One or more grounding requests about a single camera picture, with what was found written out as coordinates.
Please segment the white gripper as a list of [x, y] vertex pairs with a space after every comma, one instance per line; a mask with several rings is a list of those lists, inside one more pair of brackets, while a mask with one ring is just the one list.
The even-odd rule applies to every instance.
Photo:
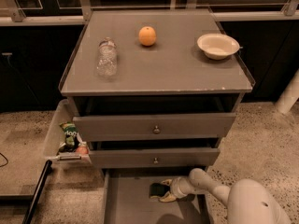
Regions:
[[170, 187], [170, 191], [159, 198], [161, 203], [171, 203], [176, 199], [182, 199], [189, 194], [193, 194], [193, 185], [187, 177], [177, 177], [173, 180], [166, 179], [161, 181], [160, 184]]

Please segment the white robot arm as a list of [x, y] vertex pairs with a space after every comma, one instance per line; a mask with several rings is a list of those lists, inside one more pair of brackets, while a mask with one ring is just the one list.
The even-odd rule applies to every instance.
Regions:
[[208, 171], [163, 182], [160, 199], [177, 201], [207, 192], [227, 210], [229, 224], [298, 224], [298, 116], [271, 104], [244, 104], [221, 155]]

